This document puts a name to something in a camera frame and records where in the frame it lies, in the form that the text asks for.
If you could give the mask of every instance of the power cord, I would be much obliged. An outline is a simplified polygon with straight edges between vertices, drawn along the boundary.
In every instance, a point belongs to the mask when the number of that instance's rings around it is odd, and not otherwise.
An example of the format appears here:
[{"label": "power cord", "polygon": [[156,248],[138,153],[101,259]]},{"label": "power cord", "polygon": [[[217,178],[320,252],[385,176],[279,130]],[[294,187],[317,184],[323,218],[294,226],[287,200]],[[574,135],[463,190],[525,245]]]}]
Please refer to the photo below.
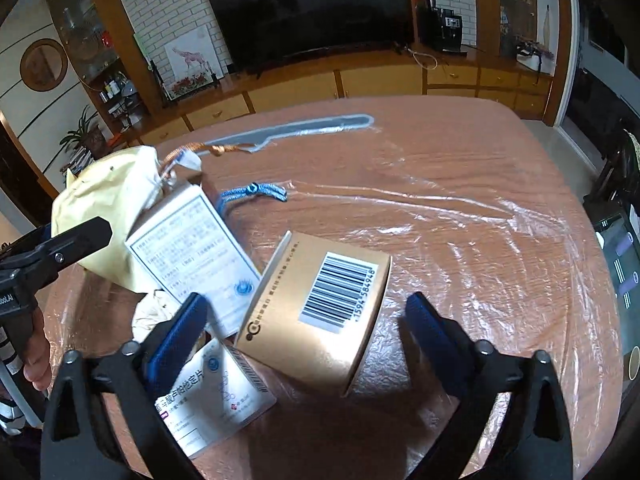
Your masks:
[{"label": "power cord", "polygon": [[[438,67],[438,59],[435,56],[432,56],[431,54],[427,54],[425,52],[416,52],[415,50],[410,49],[409,47],[406,48],[407,51],[409,52],[409,54],[411,54],[412,56],[414,56],[414,60],[415,62],[422,67],[425,70],[435,70]],[[426,57],[430,57],[431,59],[433,59],[433,61],[435,62],[435,65],[433,66],[424,66],[420,60],[418,59],[418,56],[426,56]]]}]

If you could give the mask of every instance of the blue cord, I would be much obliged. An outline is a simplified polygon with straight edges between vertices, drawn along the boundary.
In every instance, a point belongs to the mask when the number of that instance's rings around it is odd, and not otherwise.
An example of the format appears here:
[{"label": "blue cord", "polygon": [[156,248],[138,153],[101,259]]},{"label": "blue cord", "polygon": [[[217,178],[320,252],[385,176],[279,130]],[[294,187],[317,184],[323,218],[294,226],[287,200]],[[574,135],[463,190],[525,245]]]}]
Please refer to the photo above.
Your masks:
[{"label": "blue cord", "polygon": [[270,196],[281,202],[287,201],[287,190],[283,187],[276,186],[275,184],[257,184],[256,182],[252,182],[248,186],[235,187],[221,193],[220,199],[216,203],[216,211],[222,215],[228,202],[258,195]]}]

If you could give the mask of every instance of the person's hand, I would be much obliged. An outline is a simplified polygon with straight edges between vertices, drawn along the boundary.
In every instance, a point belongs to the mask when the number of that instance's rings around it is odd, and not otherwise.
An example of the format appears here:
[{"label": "person's hand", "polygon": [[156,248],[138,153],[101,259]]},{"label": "person's hand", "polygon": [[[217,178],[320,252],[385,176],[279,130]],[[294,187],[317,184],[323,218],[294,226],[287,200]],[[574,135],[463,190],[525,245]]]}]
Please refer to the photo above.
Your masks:
[{"label": "person's hand", "polygon": [[33,311],[33,334],[24,351],[24,376],[38,391],[46,390],[51,384],[51,345],[44,335],[44,316],[39,308]]}]

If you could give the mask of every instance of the kitchen appliance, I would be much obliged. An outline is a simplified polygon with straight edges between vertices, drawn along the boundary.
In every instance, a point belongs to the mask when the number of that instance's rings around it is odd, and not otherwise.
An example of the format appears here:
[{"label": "kitchen appliance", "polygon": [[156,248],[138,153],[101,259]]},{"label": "kitchen appliance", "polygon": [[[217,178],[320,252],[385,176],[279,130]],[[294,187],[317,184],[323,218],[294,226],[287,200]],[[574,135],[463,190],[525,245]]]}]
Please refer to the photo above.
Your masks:
[{"label": "kitchen appliance", "polygon": [[455,54],[462,44],[462,16],[451,9],[439,9],[436,0],[418,0],[418,36],[422,44],[435,50]]},{"label": "kitchen appliance", "polygon": [[209,0],[238,71],[414,41],[411,0]]}]

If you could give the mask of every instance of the cabinet drawer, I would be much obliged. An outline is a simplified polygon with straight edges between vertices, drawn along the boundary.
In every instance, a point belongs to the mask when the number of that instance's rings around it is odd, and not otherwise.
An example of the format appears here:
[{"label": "cabinet drawer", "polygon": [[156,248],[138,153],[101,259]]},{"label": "cabinet drawer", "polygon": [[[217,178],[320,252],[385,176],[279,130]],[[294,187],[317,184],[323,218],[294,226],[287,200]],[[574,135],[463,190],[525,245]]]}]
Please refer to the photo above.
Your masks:
[{"label": "cabinet drawer", "polygon": [[422,95],[422,69],[417,64],[341,70],[345,97]]},{"label": "cabinet drawer", "polygon": [[194,130],[202,128],[203,126],[209,126],[210,124],[221,123],[240,115],[246,115],[249,113],[249,108],[244,102],[242,95],[230,97],[224,101],[205,106],[200,110],[192,112],[187,115],[191,126]]},{"label": "cabinet drawer", "polygon": [[546,95],[518,94],[516,97],[516,112],[525,117],[542,117],[545,114]]},{"label": "cabinet drawer", "polygon": [[333,72],[285,81],[249,92],[256,112],[338,98]]},{"label": "cabinet drawer", "polygon": [[506,72],[505,70],[495,70],[493,68],[480,69],[480,86],[516,88],[517,85],[518,74],[516,72]]},{"label": "cabinet drawer", "polygon": [[173,139],[174,137],[180,137],[181,135],[188,134],[189,129],[187,125],[182,120],[182,118],[178,118],[176,120],[171,121],[155,130],[150,131],[148,134],[143,135],[141,137],[142,142],[147,144],[148,146],[155,146],[156,144],[160,144],[168,139]]},{"label": "cabinet drawer", "polygon": [[507,108],[513,107],[516,102],[516,92],[508,92],[504,90],[479,90],[478,97],[480,99],[489,99],[489,101],[495,101],[497,103],[505,105]]},{"label": "cabinet drawer", "polygon": [[476,97],[475,88],[429,88],[427,95],[453,95],[456,97]]},{"label": "cabinet drawer", "polygon": [[439,64],[434,70],[427,70],[429,85],[475,86],[478,79],[478,67],[451,66]]},{"label": "cabinet drawer", "polygon": [[522,74],[520,76],[519,88],[532,94],[547,95],[551,88],[551,79],[544,77],[543,75],[538,79],[535,75]]}]

